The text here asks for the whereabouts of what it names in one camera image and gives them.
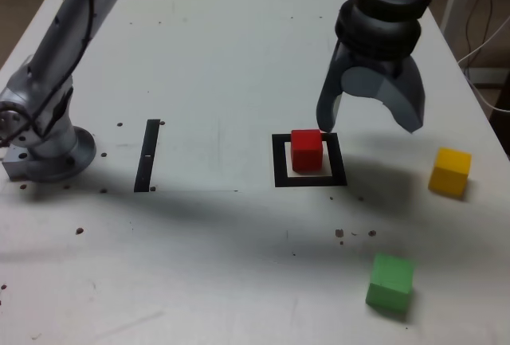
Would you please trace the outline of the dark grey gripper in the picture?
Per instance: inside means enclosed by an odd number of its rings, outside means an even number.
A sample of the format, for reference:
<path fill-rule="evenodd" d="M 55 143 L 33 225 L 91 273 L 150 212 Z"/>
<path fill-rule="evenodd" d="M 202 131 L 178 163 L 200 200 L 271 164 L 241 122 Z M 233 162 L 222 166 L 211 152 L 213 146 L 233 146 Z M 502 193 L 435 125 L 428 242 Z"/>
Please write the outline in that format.
<path fill-rule="evenodd" d="M 366 57 L 337 41 L 316 106 L 319 129 L 332 131 L 343 92 L 380 101 L 409 133 L 422 128 L 425 91 L 418 67 L 409 56 L 410 51 L 404 49 L 386 60 Z"/>

